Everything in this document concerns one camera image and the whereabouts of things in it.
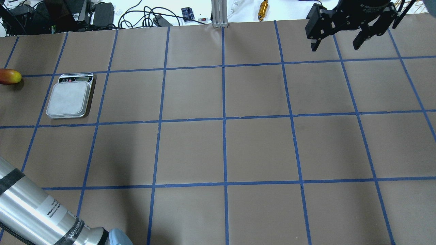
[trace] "metal bracket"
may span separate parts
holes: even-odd
[[[212,26],[227,27],[227,0],[212,0]]]

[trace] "yellow tool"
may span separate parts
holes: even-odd
[[[262,21],[265,18],[266,10],[268,9],[268,0],[263,0],[260,4],[259,13],[257,14],[257,18],[259,21]]]

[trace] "digital scale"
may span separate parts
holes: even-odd
[[[53,86],[46,114],[52,119],[83,117],[94,82],[92,73],[63,74]]]

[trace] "mango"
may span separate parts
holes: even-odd
[[[21,73],[13,69],[0,69],[0,84],[9,85],[19,83],[21,81]]]

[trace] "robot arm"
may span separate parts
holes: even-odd
[[[312,40],[312,51],[316,51],[324,38],[344,30],[361,29],[353,41],[354,49],[374,35],[383,35],[391,23],[396,28],[410,7],[416,2],[411,0],[401,12],[404,1],[398,11],[390,0],[339,0],[333,10],[314,3],[307,15],[306,35]]]

